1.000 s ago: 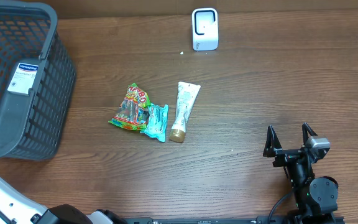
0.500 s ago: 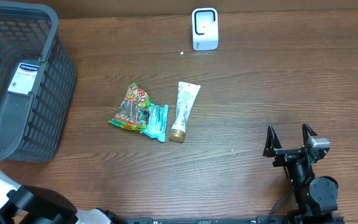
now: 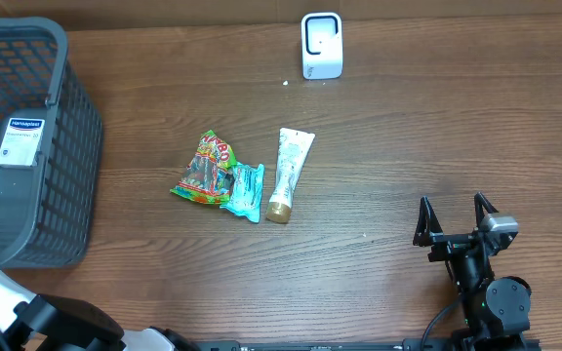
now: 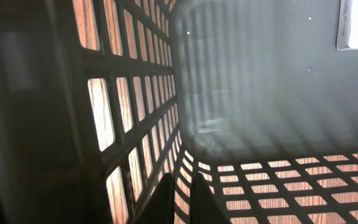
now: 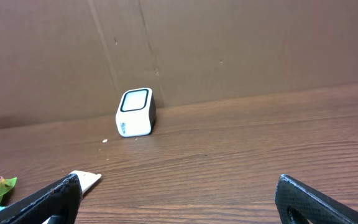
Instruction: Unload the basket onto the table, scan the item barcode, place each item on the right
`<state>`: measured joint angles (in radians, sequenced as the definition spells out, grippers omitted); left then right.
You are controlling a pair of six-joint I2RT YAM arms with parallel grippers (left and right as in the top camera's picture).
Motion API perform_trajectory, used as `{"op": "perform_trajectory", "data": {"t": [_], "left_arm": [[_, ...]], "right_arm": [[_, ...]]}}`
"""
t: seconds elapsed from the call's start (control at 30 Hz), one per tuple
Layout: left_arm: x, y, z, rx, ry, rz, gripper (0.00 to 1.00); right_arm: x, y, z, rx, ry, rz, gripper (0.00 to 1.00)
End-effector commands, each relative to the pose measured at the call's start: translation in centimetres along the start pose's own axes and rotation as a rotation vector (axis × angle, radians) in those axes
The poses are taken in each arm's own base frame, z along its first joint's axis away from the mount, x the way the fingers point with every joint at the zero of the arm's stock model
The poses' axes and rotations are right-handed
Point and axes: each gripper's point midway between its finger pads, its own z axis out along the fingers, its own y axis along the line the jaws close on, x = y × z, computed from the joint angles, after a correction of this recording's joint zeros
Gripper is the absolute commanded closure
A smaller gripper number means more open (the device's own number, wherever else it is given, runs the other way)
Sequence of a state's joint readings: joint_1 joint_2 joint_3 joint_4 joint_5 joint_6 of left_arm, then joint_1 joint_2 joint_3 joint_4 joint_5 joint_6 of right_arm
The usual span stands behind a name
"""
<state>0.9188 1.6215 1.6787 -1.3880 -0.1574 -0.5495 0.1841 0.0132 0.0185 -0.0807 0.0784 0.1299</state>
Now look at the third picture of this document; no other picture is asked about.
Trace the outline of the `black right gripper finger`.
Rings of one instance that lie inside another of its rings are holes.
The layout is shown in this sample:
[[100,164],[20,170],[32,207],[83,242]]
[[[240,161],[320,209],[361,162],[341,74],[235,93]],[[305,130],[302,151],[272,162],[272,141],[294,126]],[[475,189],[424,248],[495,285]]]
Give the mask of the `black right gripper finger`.
[[426,196],[421,197],[419,219],[414,234],[414,244],[433,244],[443,235],[438,218]]
[[489,229],[493,220],[493,214],[496,214],[498,210],[482,192],[477,192],[474,195],[474,210],[476,227],[478,229]]

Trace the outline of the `teal tissue packet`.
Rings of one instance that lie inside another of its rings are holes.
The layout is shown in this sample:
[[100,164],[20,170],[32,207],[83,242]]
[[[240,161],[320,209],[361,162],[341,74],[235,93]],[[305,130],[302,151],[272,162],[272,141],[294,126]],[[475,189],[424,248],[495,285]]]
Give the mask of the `teal tissue packet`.
[[265,173],[264,164],[253,168],[249,165],[237,163],[232,168],[233,185],[229,200],[220,205],[236,216],[244,216],[252,223],[259,223],[261,219],[261,197]]

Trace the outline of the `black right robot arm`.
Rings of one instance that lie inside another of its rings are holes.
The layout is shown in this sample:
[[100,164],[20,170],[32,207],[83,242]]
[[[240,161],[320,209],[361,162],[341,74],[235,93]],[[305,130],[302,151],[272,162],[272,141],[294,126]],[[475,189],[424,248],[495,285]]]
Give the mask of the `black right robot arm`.
[[[408,350],[509,350],[541,348],[524,332],[531,327],[532,289],[515,276],[497,278],[490,258],[506,250],[519,231],[510,214],[499,212],[483,193],[474,196],[475,226],[469,233],[447,235],[427,197],[422,197],[413,239],[429,247],[431,262],[443,262],[455,284],[458,297],[443,308],[425,328],[421,339],[406,341]],[[451,311],[460,307],[465,327],[448,338],[432,338],[431,331]]]

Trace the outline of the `white tube with gold cap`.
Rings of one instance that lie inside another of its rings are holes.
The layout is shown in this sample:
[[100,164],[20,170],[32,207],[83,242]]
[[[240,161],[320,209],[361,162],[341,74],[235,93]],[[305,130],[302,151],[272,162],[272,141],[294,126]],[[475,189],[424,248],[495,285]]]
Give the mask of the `white tube with gold cap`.
[[301,170],[314,140],[312,133],[280,129],[275,187],[266,210],[268,220],[281,224],[289,222]]

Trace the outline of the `colourful Haribo candy bag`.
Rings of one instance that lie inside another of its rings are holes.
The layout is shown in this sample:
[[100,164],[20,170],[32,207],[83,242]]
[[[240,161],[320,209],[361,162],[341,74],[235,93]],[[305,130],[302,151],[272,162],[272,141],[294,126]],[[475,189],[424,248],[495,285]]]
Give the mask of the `colourful Haribo candy bag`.
[[201,135],[194,157],[170,192],[199,204],[224,204],[230,198],[236,165],[231,146],[209,130]]

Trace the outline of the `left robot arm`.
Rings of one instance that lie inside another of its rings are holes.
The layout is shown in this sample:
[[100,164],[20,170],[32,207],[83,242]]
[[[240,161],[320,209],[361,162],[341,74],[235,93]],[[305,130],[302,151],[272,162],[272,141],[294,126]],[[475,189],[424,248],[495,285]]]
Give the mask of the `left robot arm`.
[[23,350],[35,335],[40,350],[196,350],[169,329],[122,329],[95,305],[34,293],[0,270],[0,350]]

